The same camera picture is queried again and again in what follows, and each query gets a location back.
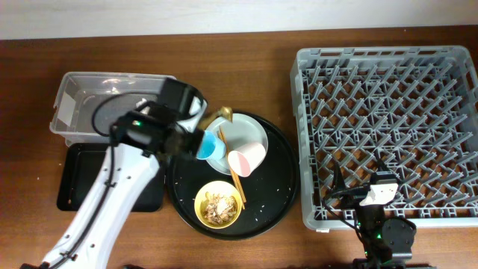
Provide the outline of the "wooden chopstick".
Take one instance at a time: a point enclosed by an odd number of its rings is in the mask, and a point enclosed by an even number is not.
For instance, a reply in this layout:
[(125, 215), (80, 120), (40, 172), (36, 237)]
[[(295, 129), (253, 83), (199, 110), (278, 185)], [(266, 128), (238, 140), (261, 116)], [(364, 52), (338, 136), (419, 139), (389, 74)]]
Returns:
[(242, 188), (242, 185), (240, 183), (240, 180), (239, 180), (239, 176), (238, 174), (236, 174), (236, 172), (232, 169), (232, 165), (230, 164), (229, 160), (228, 160), (228, 156), (229, 156), (229, 153), (230, 153), (230, 150), (229, 150), (229, 145), (227, 143), (227, 140), (226, 140), (226, 136), (224, 135), (223, 133), (223, 129), (221, 127), (219, 127), (219, 136), (220, 136), (220, 139), (224, 142), (225, 146), (226, 146), (226, 161), (227, 161), (227, 164), (229, 166), (229, 171), (231, 173), (231, 176), (233, 178), (233, 181), (235, 183), (235, 187), (236, 189), (238, 190), (239, 194), (240, 194), (240, 197), (242, 199), (242, 208), (245, 208), (245, 203), (246, 203), (246, 197), (245, 197), (245, 194), (243, 192), (243, 188)]

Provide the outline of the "gold candy wrapper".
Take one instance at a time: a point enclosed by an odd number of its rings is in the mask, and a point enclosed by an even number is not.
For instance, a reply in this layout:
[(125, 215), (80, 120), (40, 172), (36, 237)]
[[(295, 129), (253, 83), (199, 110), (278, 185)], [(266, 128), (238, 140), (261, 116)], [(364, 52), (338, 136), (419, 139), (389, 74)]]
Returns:
[(203, 117), (197, 126), (198, 129), (206, 130), (207, 127), (218, 117), (222, 117), (225, 120), (232, 122), (233, 121), (233, 110), (230, 107), (221, 107), (219, 110), (213, 112), (212, 114)]

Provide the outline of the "yellow bowl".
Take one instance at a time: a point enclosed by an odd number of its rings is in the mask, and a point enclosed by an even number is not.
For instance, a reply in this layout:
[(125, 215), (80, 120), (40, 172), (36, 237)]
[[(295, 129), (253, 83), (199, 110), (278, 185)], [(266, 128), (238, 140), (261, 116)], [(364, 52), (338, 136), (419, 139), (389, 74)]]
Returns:
[(199, 189), (194, 211), (199, 221), (211, 229), (231, 226), (240, 216), (243, 201), (236, 187), (228, 182), (213, 181)]

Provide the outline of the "food scraps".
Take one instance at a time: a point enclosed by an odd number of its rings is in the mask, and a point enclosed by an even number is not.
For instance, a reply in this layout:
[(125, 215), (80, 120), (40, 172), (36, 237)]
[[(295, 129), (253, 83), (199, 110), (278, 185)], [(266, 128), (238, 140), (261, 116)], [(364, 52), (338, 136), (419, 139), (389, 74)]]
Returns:
[(205, 207), (202, 216), (214, 226), (230, 223), (237, 214), (238, 206), (233, 196), (205, 193)]

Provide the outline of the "blue cup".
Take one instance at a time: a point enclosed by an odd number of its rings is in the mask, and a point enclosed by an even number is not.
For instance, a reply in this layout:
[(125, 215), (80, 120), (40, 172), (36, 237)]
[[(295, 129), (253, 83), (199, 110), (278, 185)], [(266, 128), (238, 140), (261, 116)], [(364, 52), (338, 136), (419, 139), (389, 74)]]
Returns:
[(202, 142), (196, 154), (199, 160), (218, 161), (226, 154), (226, 145), (214, 133), (205, 131)]

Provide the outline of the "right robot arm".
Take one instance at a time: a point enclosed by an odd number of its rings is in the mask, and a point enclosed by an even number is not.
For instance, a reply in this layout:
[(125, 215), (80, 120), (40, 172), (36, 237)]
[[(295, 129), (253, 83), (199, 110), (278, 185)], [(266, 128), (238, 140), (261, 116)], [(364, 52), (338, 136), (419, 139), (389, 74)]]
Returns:
[(416, 225), (403, 217), (386, 217), (401, 181), (381, 160), (377, 171), (362, 185), (348, 188), (338, 162), (334, 163), (333, 189), (325, 199), (340, 200), (340, 208), (355, 211), (354, 224), (365, 257), (354, 259), (353, 268), (405, 268), (412, 258)]

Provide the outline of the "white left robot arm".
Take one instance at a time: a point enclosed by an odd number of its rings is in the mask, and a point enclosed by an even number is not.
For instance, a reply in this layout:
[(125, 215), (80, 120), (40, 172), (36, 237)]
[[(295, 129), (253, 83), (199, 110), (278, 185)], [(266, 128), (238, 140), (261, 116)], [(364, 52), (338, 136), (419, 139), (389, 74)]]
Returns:
[(145, 187), (173, 156), (194, 157), (207, 101), (192, 85), (168, 78), (153, 101), (111, 123), (95, 182), (40, 268), (105, 268), (113, 245)]

